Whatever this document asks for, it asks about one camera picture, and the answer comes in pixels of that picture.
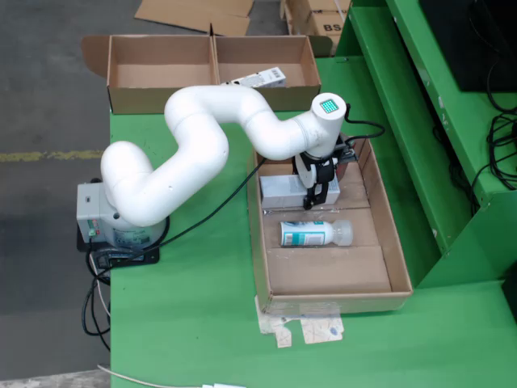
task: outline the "plastic bottle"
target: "plastic bottle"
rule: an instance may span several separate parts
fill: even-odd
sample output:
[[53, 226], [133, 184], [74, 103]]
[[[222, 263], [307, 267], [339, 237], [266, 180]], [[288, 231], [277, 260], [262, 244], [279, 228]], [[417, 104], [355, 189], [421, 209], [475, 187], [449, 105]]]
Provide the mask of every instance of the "plastic bottle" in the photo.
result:
[[295, 221], [280, 223], [280, 245], [315, 246], [334, 243], [341, 247], [352, 244], [354, 234], [352, 224], [348, 220], [338, 220], [333, 223], [324, 221]]

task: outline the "robotic arm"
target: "robotic arm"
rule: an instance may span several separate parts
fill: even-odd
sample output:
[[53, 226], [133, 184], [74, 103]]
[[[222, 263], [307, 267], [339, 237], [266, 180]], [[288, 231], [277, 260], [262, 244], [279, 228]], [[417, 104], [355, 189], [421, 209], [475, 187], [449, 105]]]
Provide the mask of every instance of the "robotic arm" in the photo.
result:
[[156, 225], [226, 164], [228, 140], [219, 124], [239, 123], [257, 152], [271, 160], [304, 152], [314, 160], [328, 159], [346, 110], [339, 96], [323, 93], [313, 100], [310, 111], [280, 121], [255, 89], [186, 87], [174, 93], [165, 107], [165, 120], [179, 149], [156, 171], [133, 143], [118, 141], [106, 149], [101, 172], [107, 201], [128, 224]]
[[[179, 145], [169, 160], [154, 170], [143, 150], [118, 141], [103, 154], [103, 182], [78, 185], [78, 248], [131, 251], [159, 242], [168, 216], [225, 166], [229, 147], [222, 123], [239, 123], [265, 158], [294, 156], [307, 188], [307, 209], [323, 203], [334, 178], [334, 148], [346, 112], [343, 99], [331, 93], [316, 96], [310, 111], [281, 121], [249, 87], [191, 86], [177, 91], [165, 107], [166, 123]], [[316, 195], [318, 184], [322, 190]]]

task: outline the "small white box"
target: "small white box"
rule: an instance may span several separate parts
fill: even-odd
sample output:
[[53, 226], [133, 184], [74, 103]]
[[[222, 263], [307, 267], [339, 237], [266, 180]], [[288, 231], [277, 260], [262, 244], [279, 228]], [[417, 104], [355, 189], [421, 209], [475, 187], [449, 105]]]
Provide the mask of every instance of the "small white box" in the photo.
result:
[[264, 70], [259, 73], [246, 75], [221, 85], [242, 85], [248, 87], [282, 87], [285, 86], [285, 75], [279, 67]]
[[[304, 205], [304, 197], [307, 195], [307, 189], [300, 181], [298, 175], [273, 175], [261, 176], [260, 188], [262, 191], [262, 208], [294, 208]], [[322, 192], [322, 186], [316, 186], [316, 194]], [[339, 197], [338, 178], [329, 182], [329, 191], [326, 195], [326, 205], [331, 205], [338, 200]]]

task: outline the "concrete floor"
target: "concrete floor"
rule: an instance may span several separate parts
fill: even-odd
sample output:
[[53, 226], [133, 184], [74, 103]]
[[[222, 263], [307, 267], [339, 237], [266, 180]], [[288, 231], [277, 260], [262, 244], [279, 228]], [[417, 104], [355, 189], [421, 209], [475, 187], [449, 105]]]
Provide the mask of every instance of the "concrete floor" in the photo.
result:
[[[109, 363], [80, 321], [90, 275], [75, 250], [76, 188], [100, 163], [78, 151], [106, 148], [109, 123], [105, 80], [83, 65], [79, 44], [198, 33], [136, 20], [139, 4], [0, 0], [0, 381]], [[250, 18], [249, 35], [287, 33], [278, 1], [255, 0]]]

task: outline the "black monitor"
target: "black monitor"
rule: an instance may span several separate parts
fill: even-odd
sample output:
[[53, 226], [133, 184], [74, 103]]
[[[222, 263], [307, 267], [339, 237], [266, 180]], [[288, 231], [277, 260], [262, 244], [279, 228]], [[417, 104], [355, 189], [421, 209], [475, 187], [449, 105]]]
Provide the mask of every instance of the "black monitor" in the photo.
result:
[[517, 91], [517, 0], [420, 0], [463, 91]]

